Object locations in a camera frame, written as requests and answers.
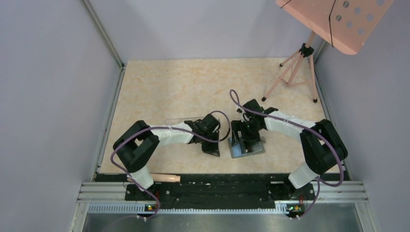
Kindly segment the grey card holder wallet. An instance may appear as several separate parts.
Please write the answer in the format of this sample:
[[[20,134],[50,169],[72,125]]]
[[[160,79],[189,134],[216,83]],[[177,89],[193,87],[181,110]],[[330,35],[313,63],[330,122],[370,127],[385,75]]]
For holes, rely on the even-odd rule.
[[[253,156],[253,155],[259,155],[265,152],[264,144],[265,144],[265,138],[262,137],[260,141],[255,142],[253,144],[247,144],[243,141],[242,138],[240,138],[239,142],[242,145],[242,149],[246,150],[247,154],[244,157],[248,156]],[[233,139],[228,138],[228,147],[230,150],[230,147],[233,145]]]

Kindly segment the clear plastic card box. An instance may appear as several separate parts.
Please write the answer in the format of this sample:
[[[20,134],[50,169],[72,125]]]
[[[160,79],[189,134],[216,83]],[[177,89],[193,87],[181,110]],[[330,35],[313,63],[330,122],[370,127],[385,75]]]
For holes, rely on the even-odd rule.
[[[204,116],[200,116],[200,117],[183,117],[183,118],[168,118],[165,119],[165,124],[166,125],[176,125],[176,124],[180,124],[183,123],[185,121],[196,121],[199,119],[203,119]]]

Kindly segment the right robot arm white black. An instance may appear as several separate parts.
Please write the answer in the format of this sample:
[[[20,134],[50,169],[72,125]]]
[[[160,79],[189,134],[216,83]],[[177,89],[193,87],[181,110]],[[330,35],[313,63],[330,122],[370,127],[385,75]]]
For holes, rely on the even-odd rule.
[[[341,162],[348,152],[331,121],[308,121],[287,115],[276,108],[263,109],[253,99],[245,105],[234,103],[245,115],[240,128],[246,132],[259,133],[260,130],[282,133],[301,143],[305,161],[288,175],[288,183],[283,192],[289,199],[297,199],[303,193],[303,186],[312,180],[319,180],[321,175],[337,166],[340,186],[344,180]]]

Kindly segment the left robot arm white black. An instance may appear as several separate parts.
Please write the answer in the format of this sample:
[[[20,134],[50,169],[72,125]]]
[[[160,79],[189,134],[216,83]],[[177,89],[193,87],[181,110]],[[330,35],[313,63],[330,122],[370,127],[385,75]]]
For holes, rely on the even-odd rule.
[[[205,154],[220,156],[220,121],[212,114],[203,118],[182,118],[175,124],[152,126],[136,121],[113,144],[129,177],[136,181],[137,194],[144,200],[155,194],[154,179],[147,163],[158,147],[171,144],[200,144]]]

